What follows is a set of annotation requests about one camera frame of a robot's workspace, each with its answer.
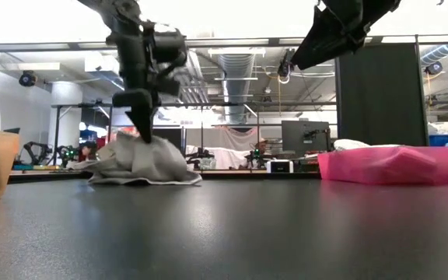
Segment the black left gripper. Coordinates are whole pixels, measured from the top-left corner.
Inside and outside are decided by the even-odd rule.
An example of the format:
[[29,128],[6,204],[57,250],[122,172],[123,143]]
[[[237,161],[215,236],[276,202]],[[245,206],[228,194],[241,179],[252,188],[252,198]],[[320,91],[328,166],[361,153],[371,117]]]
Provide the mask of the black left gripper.
[[112,97],[114,107],[135,107],[142,110],[129,110],[125,113],[144,143],[152,142],[153,119],[162,104],[160,95],[178,96],[180,83],[173,78],[162,77],[155,82],[148,82],[145,86],[135,86],[115,93]]

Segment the grey towel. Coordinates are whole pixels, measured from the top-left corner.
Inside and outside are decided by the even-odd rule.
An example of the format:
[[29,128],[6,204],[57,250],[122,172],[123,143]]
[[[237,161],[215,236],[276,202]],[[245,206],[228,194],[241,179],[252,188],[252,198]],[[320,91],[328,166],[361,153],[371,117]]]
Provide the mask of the grey towel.
[[193,185],[201,175],[190,171],[180,150],[158,136],[146,143],[139,136],[117,134],[96,153],[96,160],[72,165],[92,174],[90,184]]

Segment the white towel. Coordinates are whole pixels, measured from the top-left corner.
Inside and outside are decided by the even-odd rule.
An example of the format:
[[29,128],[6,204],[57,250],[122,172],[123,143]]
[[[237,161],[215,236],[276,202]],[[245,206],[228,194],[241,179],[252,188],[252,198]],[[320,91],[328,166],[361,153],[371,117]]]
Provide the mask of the white towel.
[[399,145],[384,144],[384,145],[370,145],[365,142],[351,140],[351,139],[338,139],[333,143],[334,150],[337,152],[355,149],[379,149],[379,148],[395,148]]

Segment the navy blue towel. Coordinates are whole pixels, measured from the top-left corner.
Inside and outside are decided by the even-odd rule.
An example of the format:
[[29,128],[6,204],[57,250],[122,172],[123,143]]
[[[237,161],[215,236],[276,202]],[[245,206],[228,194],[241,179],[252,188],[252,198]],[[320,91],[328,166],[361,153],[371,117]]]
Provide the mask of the navy blue towel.
[[320,0],[324,9],[314,7],[313,25],[291,58],[304,70],[365,44],[371,26],[393,12],[401,0]]

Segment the pink plastic basket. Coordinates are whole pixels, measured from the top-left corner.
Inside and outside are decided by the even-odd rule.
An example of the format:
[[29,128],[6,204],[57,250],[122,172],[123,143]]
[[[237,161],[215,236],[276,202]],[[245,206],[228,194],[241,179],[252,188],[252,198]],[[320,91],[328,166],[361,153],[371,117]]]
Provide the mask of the pink plastic basket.
[[322,153],[324,180],[358,184],[448,184],[448,147],[384,146]]

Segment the small black panel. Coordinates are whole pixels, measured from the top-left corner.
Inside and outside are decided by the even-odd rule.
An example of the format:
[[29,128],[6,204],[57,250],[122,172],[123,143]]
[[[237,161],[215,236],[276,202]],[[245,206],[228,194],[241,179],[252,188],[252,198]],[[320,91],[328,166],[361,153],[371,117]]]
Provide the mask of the small black panel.
[[169,155],[182,156],[181,130],[175,128],[156,128],[153,130],[154,146]]

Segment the person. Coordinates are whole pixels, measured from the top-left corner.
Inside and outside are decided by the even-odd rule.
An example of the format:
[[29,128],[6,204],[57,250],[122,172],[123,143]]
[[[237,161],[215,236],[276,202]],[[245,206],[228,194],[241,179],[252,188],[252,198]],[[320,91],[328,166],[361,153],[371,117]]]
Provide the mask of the person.
[[245,156],[246,162],[243,165],[244,169],[258,170],[265,168],[266,160],[271,159],[272,155],[267,152],[267,140],[261,138]]
[[87,141],[79,144],[79,162],[96,160],[97,144]]

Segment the white ceiling box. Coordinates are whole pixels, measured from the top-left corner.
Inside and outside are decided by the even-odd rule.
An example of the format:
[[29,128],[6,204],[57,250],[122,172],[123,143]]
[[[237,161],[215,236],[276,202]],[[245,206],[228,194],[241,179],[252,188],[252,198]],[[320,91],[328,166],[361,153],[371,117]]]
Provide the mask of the white ceiling box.
[[86,72],[110,71],[111,63],[102,54],[89,54],[84,58]]

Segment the grey draped cloth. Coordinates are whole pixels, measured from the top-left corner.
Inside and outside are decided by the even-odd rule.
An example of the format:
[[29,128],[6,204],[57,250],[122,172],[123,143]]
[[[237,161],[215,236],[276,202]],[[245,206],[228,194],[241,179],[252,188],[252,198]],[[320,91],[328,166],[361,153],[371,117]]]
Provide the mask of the grey draped cloth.
[[233,128],[188,128],[185,153],[197,152],[199,147],[214,156],[215,170],[238,169],[247,163],[246,156],[257,143],[257,129],[240,132]]

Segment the small white device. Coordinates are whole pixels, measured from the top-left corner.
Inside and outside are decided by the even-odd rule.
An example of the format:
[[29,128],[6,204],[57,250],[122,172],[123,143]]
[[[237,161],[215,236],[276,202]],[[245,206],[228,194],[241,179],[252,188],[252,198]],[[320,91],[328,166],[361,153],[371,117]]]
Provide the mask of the small white device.
[[293,173],[293,161],[288,159],[273,159],[266,162],[267,173]]

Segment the grey computer monitor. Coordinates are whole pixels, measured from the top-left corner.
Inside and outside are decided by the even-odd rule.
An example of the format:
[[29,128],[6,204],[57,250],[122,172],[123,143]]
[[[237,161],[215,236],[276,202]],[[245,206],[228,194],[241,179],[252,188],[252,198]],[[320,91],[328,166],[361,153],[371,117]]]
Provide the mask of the grey computer monitor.
[[331,150],[331,130],[327,122],[282,121],[282,150],[304,156],[308,152]]

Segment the silver ceiling duct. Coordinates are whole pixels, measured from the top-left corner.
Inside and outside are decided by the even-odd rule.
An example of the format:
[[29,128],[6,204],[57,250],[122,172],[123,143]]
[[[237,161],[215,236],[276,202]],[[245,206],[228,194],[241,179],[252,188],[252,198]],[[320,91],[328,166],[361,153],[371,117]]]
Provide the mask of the silver ceiling duct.
[[236,103],[236,106],[224,107],[225,119],[230,124],[244,124],[247,109],[238,103],[247,101],[255,62],[254,54],[220,54],[218,62],[226,72],[222,82],[224,100],[227,103]]

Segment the black metal rig frame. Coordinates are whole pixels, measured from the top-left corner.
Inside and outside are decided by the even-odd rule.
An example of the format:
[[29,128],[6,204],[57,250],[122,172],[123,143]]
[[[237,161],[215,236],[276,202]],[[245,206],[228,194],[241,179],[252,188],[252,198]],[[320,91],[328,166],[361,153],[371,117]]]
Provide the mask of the black metal rig frame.
[[[88,172],[76,171],[51,171],[51,172],[27,172],[27,173],[11,173],[9,175],[8,184],[36,183],[39,181],[56,181],[56,180],[85,180],[92,176]],[[263,172],[244,172],[244,173],[201,173],[204,180],[311,180],[321,179],[319,173],[263,173]]]

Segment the silver flexible duct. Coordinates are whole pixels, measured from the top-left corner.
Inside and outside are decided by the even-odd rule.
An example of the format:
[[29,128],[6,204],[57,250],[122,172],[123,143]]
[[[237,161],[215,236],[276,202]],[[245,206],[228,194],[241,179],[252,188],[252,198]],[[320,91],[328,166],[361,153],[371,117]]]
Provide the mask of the silver flexible duct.
[[419,46],[436,43],[431,48],[424,50],[420,54],[422,67],[427,67],[448,57],[448,33],[418,35]]

